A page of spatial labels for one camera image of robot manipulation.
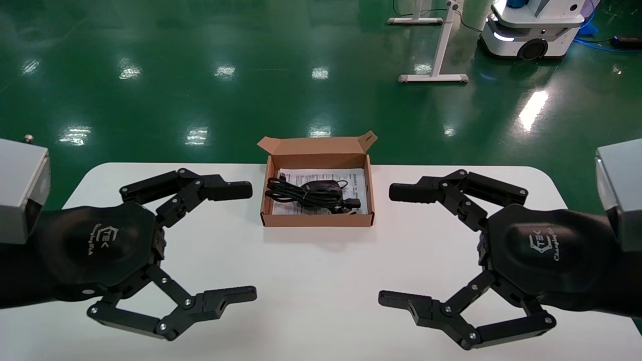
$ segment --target instruction manual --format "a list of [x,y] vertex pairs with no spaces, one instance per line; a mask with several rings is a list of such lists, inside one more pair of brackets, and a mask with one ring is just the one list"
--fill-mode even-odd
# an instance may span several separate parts
[[[363,169],[281,169],[279,176],[285,177],[286,182],[301,187],[307,182],[323,181],[332,179],[334,181],[347,181],[343,187],[343,199],[358,198],[361,201],[359,209],[353,209],[358,215],[368,214],[368,200],[365,193],[365,174]],[[273,215],[329,215],[330,211],[323,208],[303,208],[298,202],[279,203],[274,202],[272,206]]]

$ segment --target black device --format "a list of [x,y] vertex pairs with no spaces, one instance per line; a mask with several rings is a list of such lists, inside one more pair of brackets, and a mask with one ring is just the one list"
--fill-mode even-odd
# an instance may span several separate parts
[[642,49],[642,38],[615,36],[613,37],[613,39],[611,39],[611,46],[616,49],[629,49],[629,50]]
[[[175,340],[192,324],[215,320],[231,303],[254,301],[253,286],[190,295],[160,265],[163,227],[171,227],[204,200],[252,196],[249,182],[226,182],[185,168],[120,189],[116,207],[43,211],[24,245],[0,244],[0,308],[49,301],[102,299],[87,315],[106,326]],[[156,209],[143,204],[172,196]],[[177,307],[162,319],[116,308],[154,282]]]
[[[416,325],[442,330],[463,349],[482,348],[546,333],[556,325],[542,304],[569,311],[642,317],[642,252],[623,252],[617,215],[523,207],[528,192],[458,170],[391,184],[390,200],[441,203],[473,231],[482,272],[446,302],[425,295],[380,291],[379,304],[410,311]],[[490,217],[467,195],[504,208]],[[462,312],[488,289],[526,316],[474,327]]]
[[266,197],[280,203],[298,202],[303,207],[328,208],[332,214],[349,213],[361,207],[357,198],[343,199],[343,187],[347,180],[313,180],[295,186],[280,178],[268,178]]

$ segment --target green floor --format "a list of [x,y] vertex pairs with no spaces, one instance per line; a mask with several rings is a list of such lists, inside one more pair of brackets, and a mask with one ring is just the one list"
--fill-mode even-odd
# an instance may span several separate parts
[[[459,2],[481,28],[491,0]],[[638,6],[602,1],[598,38],[642,35]],[[440,28],[393,14],[392,0],[0,0],[0,137],[50,149],[49,209],[105,162],[262,163],[263,136],[373,130],[375,164],[533,166],[571,209],[602,210],[594,151],[642,137],[642,54],[495,60],[457,19],[443,71],[471,81],[399,84],[429,71]]]

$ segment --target cable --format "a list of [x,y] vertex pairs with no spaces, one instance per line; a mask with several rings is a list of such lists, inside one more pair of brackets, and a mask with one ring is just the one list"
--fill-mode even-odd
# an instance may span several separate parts
[[298,202],[303,207],[328,208],[332,210],[344,207],[361,207],[360,203],[357,205],[357,202],[359,202],[358,199],[344,200],[343,194],[340,191],[306,191],[301,187],[278,178],[268,178],[268,190],[265,191],[265,195],[279,203]]
[[597,44],[599,42],[611,41],[611,39],[613,39],[613,38],[608,38],[608,39],[604,39],[604,40],[585,40],[585,39],[577,39],[577,40],[583,41],[583,42],[588,42],[588,43],[591,43],[591,44]]
[[602,51],[610,51],[611,53],[638,53],[642,50],[618,50],[618,49],[608,49],[608,48],[600,48],[599,46],[593,45],[588,42],[584,42],[580,39],[573,39],[573,42],[576,42],[578,44],[584,45],[588,48],[593,48],[596,50],[602,50]]
[[[413,14],[411,14],[411,13],[400,14],[400,13],[397,11],[397,9],[395,8],[395,3],[396,3],[396,2],[397,2],[397,0],[392,0],[392,11],[394,11],[394,12],[395,12],[395,14],[397,14],[399,17],[404,17],[404,16],[411,16],[411,15],[413,15]],[[424,9],[424,10],[421,10],[421,12],[419,12],[419,16],[421,16],[421,15],[426,15],[427,13],[430,13],[430,12],[436,12],[437,10],[443,10],[443,11],[446,11],[446,9]]]
[[477,31],[478,33],[482,32],[478,28],[473,28],[472,26],[466,25],[466,23],[464,22],[464,16],[462,15],[462,13],[459,12],[459,10],[455,10],[455,13],[457,13],[459,15],[459,19],[461,20],[462,25],[464,25],[466,28],[469,28],[472,31]]

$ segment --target open cardboard box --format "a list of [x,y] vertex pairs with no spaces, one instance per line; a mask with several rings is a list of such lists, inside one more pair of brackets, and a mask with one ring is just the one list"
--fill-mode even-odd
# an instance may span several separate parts
[[[360,137],[325,137],[277,139],[264,137],[259,146],[270,155],[263,183],[261,220],[265,227],[370,227],[374,221],[372,172],[366,151],[377,140],[372,131]],[[264,196],[268,178],[278,177],[280,169],[351,169],[363,168],[365,176],[366,215],[273,215],[274,201]]]

